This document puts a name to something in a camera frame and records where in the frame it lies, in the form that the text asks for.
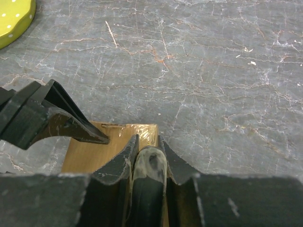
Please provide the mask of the brown cardboard express box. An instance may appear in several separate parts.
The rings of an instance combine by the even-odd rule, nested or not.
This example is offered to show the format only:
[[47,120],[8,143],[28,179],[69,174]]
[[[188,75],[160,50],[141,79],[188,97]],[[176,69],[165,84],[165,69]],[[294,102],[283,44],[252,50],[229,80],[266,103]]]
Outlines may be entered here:
[[110,138],[110,143],[104,145],[71,139],[61,168],[62,173],[93,173],[122,151],[136,134],[139,135],[139,149],[158,145],[159,128],[156,124],[92,124]]

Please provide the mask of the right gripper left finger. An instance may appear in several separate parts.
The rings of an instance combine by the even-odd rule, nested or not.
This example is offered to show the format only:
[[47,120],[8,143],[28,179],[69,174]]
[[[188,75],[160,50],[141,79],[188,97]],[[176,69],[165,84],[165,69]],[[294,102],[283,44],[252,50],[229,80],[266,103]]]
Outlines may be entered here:
[[134,135],[120,153],[91,174],[1,174],[1,226],[121,227],[138,151],[139,137]]

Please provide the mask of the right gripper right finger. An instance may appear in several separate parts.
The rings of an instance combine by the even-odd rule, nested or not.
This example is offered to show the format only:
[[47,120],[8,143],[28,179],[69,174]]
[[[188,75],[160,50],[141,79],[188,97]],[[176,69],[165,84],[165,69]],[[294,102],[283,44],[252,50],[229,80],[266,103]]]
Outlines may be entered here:
[[162,136],[171,227],[300,227],[303,184],[290,176],[203,174]]

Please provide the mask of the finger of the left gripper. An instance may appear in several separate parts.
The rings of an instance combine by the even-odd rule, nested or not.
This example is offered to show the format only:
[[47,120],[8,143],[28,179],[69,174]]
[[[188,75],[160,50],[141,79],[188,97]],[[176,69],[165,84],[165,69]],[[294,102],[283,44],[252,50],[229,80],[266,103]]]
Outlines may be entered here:
[[19,91],[0,89],[0,138],[27,150],[48,137],[108,144],[109,137],[84,116],[55,80],[34,81]]

